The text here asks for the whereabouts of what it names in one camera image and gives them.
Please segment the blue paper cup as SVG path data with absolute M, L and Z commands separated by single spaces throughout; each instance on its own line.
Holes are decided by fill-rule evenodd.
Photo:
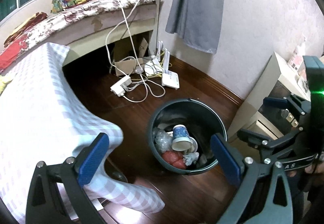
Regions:
M 184 152 L 191 147 L 191 140 L 187 128 L 178 124 L 173 127 L 172 149 L 178 152 Z

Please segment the red wrapper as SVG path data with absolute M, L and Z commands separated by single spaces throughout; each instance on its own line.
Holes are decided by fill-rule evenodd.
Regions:
M 178 169 L 186 169 L 183 160 L 183 154 L 177 151 L 166 151 L 162 154 L 162 158 L 170 165 Z

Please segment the clear plastic bag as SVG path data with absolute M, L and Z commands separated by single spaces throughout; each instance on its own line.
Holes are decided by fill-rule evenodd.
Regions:
M 165 132 L 162 129 L 155 128 L 152 132 L 154 145 L 159 154 L 172 150 L 173 132 Z

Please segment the black round trash bin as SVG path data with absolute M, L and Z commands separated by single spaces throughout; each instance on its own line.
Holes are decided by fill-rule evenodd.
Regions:
M 151 116 L 147 136 L 152 154 L 168 171 L 197 175 L 218 164 L 211 150 L 215 134 L 227 140 L 220 116 L 194 99 L 178 99 L 159 107 Z

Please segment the clear plastic cup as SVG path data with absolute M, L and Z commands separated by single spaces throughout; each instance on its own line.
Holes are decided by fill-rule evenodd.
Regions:
M 198 150 L 197 141 L 193 137 L 190 137 L 190 140 L 192 143 L 191 147 L 188 150 L 184 151 L 184 154 L 195 153 Z

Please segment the white power strip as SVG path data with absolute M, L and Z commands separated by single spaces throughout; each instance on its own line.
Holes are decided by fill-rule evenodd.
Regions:
M 125 92 L 128 90 L 128 86 L 132 83 L 131 77 L 129 75 L 124 76 L 118 82 L 110 87 L 112 91 L 118 97 L 124 96 Z

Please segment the checkered bed sheet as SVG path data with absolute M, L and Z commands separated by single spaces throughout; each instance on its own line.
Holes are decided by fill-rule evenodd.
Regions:
M 88 111 L 66 81 L 69 50 L 43 44 L 10 71 L 13 80 L 1 94 L 1 199 L 18 223 L 25 222 L 38 162 L 75 157 L 100 133 L 108 135 L 110 152 L 123 141 L 120 127 Z

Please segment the brown cardboard box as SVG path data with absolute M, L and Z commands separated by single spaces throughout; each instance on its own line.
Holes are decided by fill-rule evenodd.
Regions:
M 146 39 L 141 36 L 132 36 L 132 38 L 134 46 L 132 46 L 130 38 L 115 42 L 113 64 L 116 66 L 115 73 L 117 76 L 122 76 L 124 73 L 132 74 L 138 68 L 138 63 L 144 66 L 149 61 Z

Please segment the white antenna router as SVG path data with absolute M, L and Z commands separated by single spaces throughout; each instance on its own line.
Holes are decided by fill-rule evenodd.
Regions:
M 170 52 L 164 46 L 163 41 L 158 41 L 156 54 L 144 61 L 144 73 L 147 78 L 162 76 L 169 69 Z

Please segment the white router box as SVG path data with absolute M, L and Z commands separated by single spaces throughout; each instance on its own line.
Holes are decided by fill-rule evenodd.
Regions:
M 163 73 L 162 79 L 161 79 L 161 84 L 162 84 L 162 86 L 167 86 L 169 88 L 173 88 L 176 90 L 179 89 L 180 82 L 179 82 L 178 74 L 175 72 L 172 72 L 172 71 Z

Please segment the grey hanging cloth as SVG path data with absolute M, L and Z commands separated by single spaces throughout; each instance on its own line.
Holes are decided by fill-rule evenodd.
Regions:
M 216 54 L 224 0 L 173 0 L 165 31 L 198 51 Z

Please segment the floral window seat cushion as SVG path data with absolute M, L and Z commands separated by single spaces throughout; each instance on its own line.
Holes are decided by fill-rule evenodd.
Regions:
M 55 16 L 37 20 L 20 37 L 14 39 L 4 51 L 1 52 L 1 73 L 7 73 L 24 58 L 29 51 L 36 48 L 43 41 L 56 33 L 77 23 L 84 23 L 91 17 L 114 13 L 121 8 L 132 9 L 134 5 L 146 5 L 156 0 L 91 0 L 83 5 L 62 11 Z

